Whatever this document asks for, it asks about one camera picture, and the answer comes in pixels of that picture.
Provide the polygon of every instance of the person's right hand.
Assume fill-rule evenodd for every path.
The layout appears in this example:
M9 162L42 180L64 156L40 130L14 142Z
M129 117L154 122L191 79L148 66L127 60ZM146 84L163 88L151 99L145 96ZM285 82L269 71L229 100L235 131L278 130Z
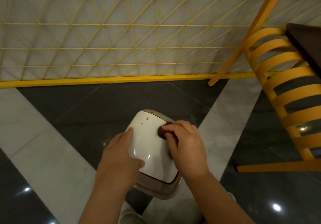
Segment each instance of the person's right hand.
M204 143L195 125L179 120L162 126L162 129L174 132L178 138L177 143L171 133L165 133L175 166L185 180L209 173Z

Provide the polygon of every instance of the hand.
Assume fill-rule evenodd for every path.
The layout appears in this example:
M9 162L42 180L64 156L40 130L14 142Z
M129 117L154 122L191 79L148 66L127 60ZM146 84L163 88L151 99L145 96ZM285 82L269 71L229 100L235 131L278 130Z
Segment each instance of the hand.
M117 134L104 149L96 172L94 189L112 189L126 194L137 182L143 160L129 157L128 148L133 128Z
M174 132L179 140L177 143L171 133L165 133L175 166L186 181L209 173L204 143L195 125L179 120L162 129Z

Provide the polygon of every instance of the dark brown object in hand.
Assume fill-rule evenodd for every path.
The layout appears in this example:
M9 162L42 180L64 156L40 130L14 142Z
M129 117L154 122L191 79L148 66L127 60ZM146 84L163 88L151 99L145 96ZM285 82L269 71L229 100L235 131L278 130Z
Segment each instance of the dark brown object in hand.
M179 139L176 137L176 135L174 134L174 132L166 131L166 130L162 129L162 126L160 126L160 127L158 128L157 133L158 133L158 136L161 137L161 138L164 139L164 140L166 139L165 133L171 133L171 134L174 136L174 139L175 139L176 143L177 143L177 144L179 143Z

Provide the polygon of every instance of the yellow metal grid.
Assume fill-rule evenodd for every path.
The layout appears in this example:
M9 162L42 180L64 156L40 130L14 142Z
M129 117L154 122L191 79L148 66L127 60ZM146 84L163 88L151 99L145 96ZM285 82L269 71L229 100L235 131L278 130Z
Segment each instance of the yellow metal grid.
M24 3L22 0L19 0L21 5L23 5L27 10L30 10L31 8L28 6L28 4ZM52 70L54 73L56 73L58 78L61 79L67 79L68 73L71 71L71 69L73 68L77 68L77 67L86 67L86 66L90 66L91 68L86 72L85 75L81 75L78 70L76 69L75 71L78 73L78 77L77 78L90 78L89 74L90 72L94 69L94 68L99 68L102 66L107 66L109 69L107 70L106 73L103 73L102 71L100 71L100 69L98 69L99 72L99 77L100 78L105 78L105 77L109 77L109 74L112 70L116 69L116 72L118 75L118 77L127 77L129 75L129 72L134 70L134 69L138 69L138 77L142 77L142 76L147 76L147 73L149 71L151 71L154 67L156 67L157 72L156 72L156 76L160 76L160 75L168 75L168 71L174 67L174 73L172 74L173 76L176 76L177 78L179 78L180 75L197 75L199 73L205 73L205 74L209 74L209 73L214 73L214 69L212 69L212 67L217 65L221 65L223 64L225 61L224 60L219 60L219 59L215 59L214 61L206 61L204 62L204 60L212 55L214 55L215 53L219 53L222 49L234 49L236 48L236 46L229 46L230 44L235 43L236 41L239 41L240 39L242 39L242 37L244 35L241 35L233 40L229 40L224 46L219 46L219 47L215 47L215 46L211 46L208 47L207 45L209 45L211 42L215 41L216 39L222 37L225 34L230 33L230 37L233 36L233 34L236 31L236 28L247 28L250 25L245 25L243 23L246 23L246 21L251 20L252 18L255 17L256 13L253 13L251 15L249 15L245 20L242 20L241 22L239 22L236 25L218 25L219 21L223 20L224 18L226 18L229 14L231 14L232 12L234 12L236 9L238 9L239 7L243 6L244 3L246 3L248 0L244 0L242 1L239 5L237 5L236 7L234 7L233 9L229 10L225 15L223 15L222 17L218 18L218 15L220 13L221 8L223 7L223 0L214 0L212 1L209 5L207 5L203 10L199 11L197 15L195 15L192 19L190 19L190 14L191 14L191 10L192 10L192 3L193 0L190 0L190 5L189 5L189 10L188 10L188 15L187 15L187 20L185 24L164 24L164 22L175 12L179 9L179 7L181 7L184 3L186 3L188 0L183 0L179 3L179 5L177 5L163 20L161 20L161 2L162 0L159 0L159 10L158 10L158 24L136 24L135 21L147 10L147 8L155 1L155 0L150 0L147 5L140 11L140 13L136 16L136 17L132 17L131 15L131 11L130 11L130 0L126 0L127 3L127 11L128 11L128 16L129 16L129 23L128 24L112 24L112 23L106 23L107 19L110 17L110 15L114 12L114 10L117 8L117 6L119 5L119 3L122 0L118 0L114 7L110 10L110 12L108 13L108 15L106 17L102 17L99 8L97 7L95 0L91 0L92 2L92 6L94 8L94 11L96 12L98 19L99 19L99 23L75 23L75 19L77 18L77 15L79 14L79 11L82 9L84 3L86 0L82 0L80 5L78 6L75 15L73 16L73 18L71 19L70 23L41 23L42 17L45 15L46 10L47 10L47 6L48 3L51 0L45 0L41 11L40 11L40 15L38 18L33 17L34 19L34 23L10 23L10 22L6 22L6 18L8 16L8 2L9 0L6 0L6 4L5 4L5 19L1 22L1 27L3 30L7 31L7 34L9 33L10 35L13 35L18 41L20 41L23 44L23 48L21 47L16 47L16 48L6 48L4 47L4 44L6 43L6 37L7 35L2 35L2 45L0 47L0 51L1 51L1 55L0 55L0 76L1 76L1 70L5 70L6 73L8 73L10 76L12 76L15 80L17 81L21 81L23 80L23 76L25 73L26 68L45 68L45 72L43 74L43 76L39 77L37 74L33 73L32 70L30 70L31 73L33 73L33 75L35 76L36 79L38 80L47 80L48 78L46 78L46 75L49 71L50 68L55 68L55 67L67 67L67 71L66 73L61 76L60 74L58 74L55 70ZM65 15L66 17L68 16L66 14L66 11L64 9L64 4L61 3L60 0L54 0L60 7L60 11L63 15ZM278 14L269 17L269 19L267 20L270 21L274 18L277 18L278 16L282 15L283 13L285 13L286 11L292 9L293 7L297 7L296 11L291 15L291 18L288 20L288 22L298 19L300 16L304 16L305 14L307 14L311 9L315 9L318 7L314 6L300 14L297 14L297 11L307 2L308 0L298 0L295 4L291 5L290 7L282 10L281 12L279 12ZM215 3L220 2L219 4L219 8L215 14L215 18L213 20L212 25L198 25L198 24L191 24L196 18L198 18L200 15L202 15L206 10L208 10L210 7L212 7ZM310 22L318 19L319 16L317 17L313 17L307 24L309 24ZM36 32L34 37L31 40L31 45L28 46L26 44L24 44L24 42L22 41L22 39L15 34L10 27L12 26L16 26L16 25L24 25L24 26L36 26ZM38 32L40 31L42 26L67 26L67 31L62 39L62 41L57 44L56 41L53 39L53 37L51 36L51 34L44 29L45 31L45 36L48 38L48 40L50 40L53 44L54 47L52 48L36 48L34 47L36 39L37 39L37 35ZM94 35L91 37L91 39L84 43L84 41L82 40L82 37L80 34L78 34L77 29L75 29L75 27L77 26L96 26L97 30L95 31ZM94 40L94 38L96 37L96 35L98 34L98 32L100 31L100 29L102 29L102 27L104 26L124 26L126 27L124 29L124 31L121 33L121 35L113 42L110 43L109 42L109 36L106 32L104 32L104 36L106 39L106 47L90 47L90 43ZM137 39L134 35L133 32L133 27L134 26L150 26L152 27L151 31L139 42L137 42ZM160 43L160 28L161 27L179 27L178 31L176 31L175 33L173 33L173 35L171 35L168 39L166 39L163 43ZM205 29L200 32L199 34L193 36L191 39L189 39L188 41L185 41L186 38L186 32L187 32L187 28L188 27L204 27ZM218 35L217 37L210 37L211 34L211 29L213 27L224 27L224 28L228 28L227 31L223 32L222 34ZM157 41L157 47L138 47L141 43L143 43L144 40L146 40L156 29L158 32L158 41ZM81 48L73 48L73 47L63 47L63 44L66 40L66 37L69 33L69 31L73 31L74 34L76 35L76 38L78 39L79 43L81 44ZM114 47L114 45L117 43L117 41L119 41L124 34L130 30L131 33L131 39L132 39L132 43L134 44L133 47ZM179 32L183 31L183 35L182 35L182 39L181 39L181 45L179 47L163 47L163 45L165 43L167 43L169 40L171 40L173 37L175 37ZM202 34L206 34L206 39L205 39L205 43L200 46L200 47L186 47L186 45L188 43L190 43L191 41L195 40L196 38L200 37ZM127 49L129 50L121 59L117 60L116 56L114 54L114 51L117 49ZM142 59L138 60L137 59L137 54L136 51L138 49L151 49L153 50L151 53L149 53L148 55L146 55L145 57L143 57ZM173 52L171 52L170 54L166 55L163 58L159 58L159 53L162 52L163 49L172 49L174 50ZM193 50L193 52L191 52L190 54L183 56L182 55L182 51L184 49L190 49ZM184 62L184 60L186 58L188 58L189 56L193 55L194 53L198 52L198 51L202 51L203 49L212 49L215 51L211 52L210 54L207 54L204 57L199 58L198 60L195 60L193 62ZM13 60L15 60L19 66L3 66L2 65L2 61L3 61L3 57L4 57L4 53L6 51L15 51L15 50L26 50L27 51L27 55L26 58L23 62L19 61L18 59L16 59L14 56L12 56L12 54L10 54L9 52L6 53L8 56L10 56ZM30 59L30 54L33 50L53 50L55 51L54 56L52 57L51 61L49 62L49 64L46 64L45 62L42 62L43 65L28 65L28 60ZM66 61L68 61L68 65L53 65L53 61L56 58L57 54L59 51L65 51L65 50L80 50L81 52L79 53L79 55L74 59L74 60L69 60L69 58L62 54L64 59ZM105 52L101 55L101 57L97 60L94 60L94 58L91 56L91 54L89 53L89 50L105 50ZM102 58L107 54L107 53L111 54L111 58L113 60L113 64L99 64L99 62L102 60ZM171 63L162 63L162 61L166 60L168 57L172 56L174 53L178 53L177 55L177 60L176 62L171 62ZM77 60L82 56L82 54L85 53L88 58L90 59L90 64L86 64L86 65L80 65L80 64L76 64ZM130 54L133 53L134 54L134 61L133 63L126 63L126 64L122 64L121 62ZM157 58L157 62L155 63L142 63L144 60L146 60L149 56L151 55L156 55ZM39 56L40 61L43 61L43 57L41 57L40 54L36 53L37 56ZM247 61L240 61L242 64L244 64L244 67L242 68L242 70L240 70L239 72L243 73L244 71L246 71L248 69L247 66ZM184 69L178 70L177 71L177 65L178 64L186 64L187 66ZM201 66L200 69L195 70L193 73L188 73L187 70L189 68L193 68L196 65L199 64L203 64ZM159 71L159 65L168 65L168 67L163 70L163 71ZM122 73L120 71L120 66L131 66L130 69L128 69L126 72ZM147 67L149 66L148 69L145 69L143 71L140 71L139 69L141 67ZM10 73L8 71L8 68L22 68L22 73L19 77L15 76L14 74ZM253 74L251 73L247 73L249 77L253 77Z

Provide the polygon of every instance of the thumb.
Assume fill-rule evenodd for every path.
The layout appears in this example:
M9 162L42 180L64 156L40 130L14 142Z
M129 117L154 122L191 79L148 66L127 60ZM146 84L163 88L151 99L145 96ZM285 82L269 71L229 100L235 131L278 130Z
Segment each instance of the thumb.
M133 158L133 160L134 160L134 165L135 165L135 167L137 168L137 169L141 169L142 167L144 167L144 165L145 165L145 162L143 161L143 160L141 160L141 159L135 159L135 158Z
M170 149L171 155L175 155L177 152L177 142L171 133L165 133L167 139L168 148Z

